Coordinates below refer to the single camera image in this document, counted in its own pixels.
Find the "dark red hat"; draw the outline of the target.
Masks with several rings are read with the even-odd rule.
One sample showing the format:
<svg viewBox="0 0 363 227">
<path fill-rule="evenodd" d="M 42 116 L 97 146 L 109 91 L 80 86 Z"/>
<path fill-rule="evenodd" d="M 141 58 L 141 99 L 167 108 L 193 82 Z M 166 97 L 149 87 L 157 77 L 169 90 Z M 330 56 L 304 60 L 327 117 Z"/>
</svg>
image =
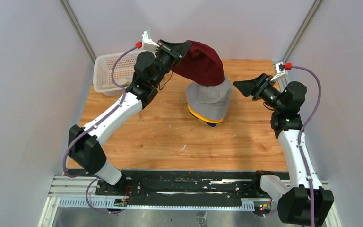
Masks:
<svg viewBox="0 0 363 227">
<path fill-rule="evenodd" d="M 171 71 L 202 86 L 212 87 L 223 83 L 223 63 L 210 46 L 190 40 L 189 48 L 182 61 L 171 67 Z"/>
</svg>

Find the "grey hat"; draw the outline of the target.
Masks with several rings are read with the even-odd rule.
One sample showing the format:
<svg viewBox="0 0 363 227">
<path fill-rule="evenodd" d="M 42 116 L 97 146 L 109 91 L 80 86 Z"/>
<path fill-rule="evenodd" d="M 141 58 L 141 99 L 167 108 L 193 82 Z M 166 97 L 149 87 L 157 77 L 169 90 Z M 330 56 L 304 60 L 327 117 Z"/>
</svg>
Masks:
<svg viewBox="0 0 363 227">
<path fill-rule="evenodd" d="M 206 87 L 196 82 L 189 84 L 185 95 L 187 104 L 200 116 L 210 120 L 224 119 L 230 104 L 232 85 L 226 75 L 218 86 Z"/>
</svg>

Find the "yellow hat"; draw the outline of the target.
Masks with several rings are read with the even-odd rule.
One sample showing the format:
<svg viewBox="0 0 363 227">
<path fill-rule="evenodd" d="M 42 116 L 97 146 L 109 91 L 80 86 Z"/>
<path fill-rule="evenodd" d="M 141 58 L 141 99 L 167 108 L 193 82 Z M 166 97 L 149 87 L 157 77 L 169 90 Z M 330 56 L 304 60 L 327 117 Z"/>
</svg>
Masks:
<svg viewBox="0 0 363 227">
<path fill-rule="evenodd" d="M 192 115 L 192 116 L 194 116 L 195 118 L 197 118 L 197 119 L 199 119 L 199 120 L 201 120 L 201 121 L 203 121 L 203 122 L 205 122 L 206 124 L 218 124 L 218 123 L 221 123 L 224 119 L 222 118 L 222 119 L 220 119 L 220 120 L 210 120 L 210 119 L 207 119 L 207 118 L 205 118 L 205 117 L 202 117 L 202 116 L 200 116 L 198 113 L 196 113 L 191 107 L 190 107 L 190 105 L 187 105 L 187 108 L 188 108 L 188 110 L 189 110 L 189 112 L 190 112 L 190 114 Z"/>
</svg>

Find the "cream hat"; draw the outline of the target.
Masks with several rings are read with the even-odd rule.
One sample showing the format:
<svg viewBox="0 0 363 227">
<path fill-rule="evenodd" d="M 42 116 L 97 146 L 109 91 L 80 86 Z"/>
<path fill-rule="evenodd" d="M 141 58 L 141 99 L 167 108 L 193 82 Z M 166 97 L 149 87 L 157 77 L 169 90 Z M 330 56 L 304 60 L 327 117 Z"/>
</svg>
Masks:
<svg viewBox="0 0 363 227">
<path fill-rule="evenodd" d="M 131 80 L 129 78 L 123 77 L 123 78 L 116 79 L 115 82 L 119 86 L 124 87 L 124 88 L 127 88 L 130 85 Z M 102 89 L 104 89 L 104 90 L 107 90 L 107 89 L 120 89 L 120 87 L 118 85 L 116 85 L 113 82 L 111 82 L 109 84 L 103 84 L 102 85 Z"/>
</svg>

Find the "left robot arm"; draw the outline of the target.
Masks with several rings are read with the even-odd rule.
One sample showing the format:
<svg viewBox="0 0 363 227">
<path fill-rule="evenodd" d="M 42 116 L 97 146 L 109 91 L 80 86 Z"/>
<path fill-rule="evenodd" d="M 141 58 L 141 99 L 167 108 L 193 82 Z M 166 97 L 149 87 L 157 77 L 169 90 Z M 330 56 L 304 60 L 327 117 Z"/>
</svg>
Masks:
<svg viewBox="0 0 363 227">
<path fill-rule="evenodd" d="M 72 177 L 66 168 L 67 159 L 71 158 L 85 173 L 107 182 L 107 188 L 112 194 L 121 195 L 125 192 L 126 183 L 121 179 L 122 173 L 107 159 L 102 145 L 126 120 L 151 103 L 165 74 L 183 60 L 191 46 L 190 41 L 136 43 L 135 47 L 142 47 L 144 51 L 136 58 L 131 84 L 124 88 L 113 82 L 122 90 L 118 101 L 83 127 L 73 125 L 69 129 L 69 144 L 62 161 L 66 176 Z"/>
</svg>

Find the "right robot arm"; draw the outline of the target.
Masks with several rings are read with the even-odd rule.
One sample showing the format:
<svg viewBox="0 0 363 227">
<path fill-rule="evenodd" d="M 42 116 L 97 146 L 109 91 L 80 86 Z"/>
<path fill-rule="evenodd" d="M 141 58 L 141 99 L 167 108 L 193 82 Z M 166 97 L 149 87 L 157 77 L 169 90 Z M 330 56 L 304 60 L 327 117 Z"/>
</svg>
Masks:
<svg viewBox="0 0 363 227">
<path fill-rule="evenodd" d="M 235 81 L 233 85 L 245 97 L 262 100 L 273 109 L 270 125 L 283 148 L 290 177 L 290 185 L 286 186 L 275 174 L 257 171 L 251 184 L 252 193 L 257 197 L 269 195 L 277 204 L 283 223 L 322 226 L 334 203 L 334 195 L 318 179 L 304 141 L 304 124 L 299 111 L 307 87 L 293 81 L 279 91 L 271 76 L 265 73 L 252 80 Z"/>
</svg>

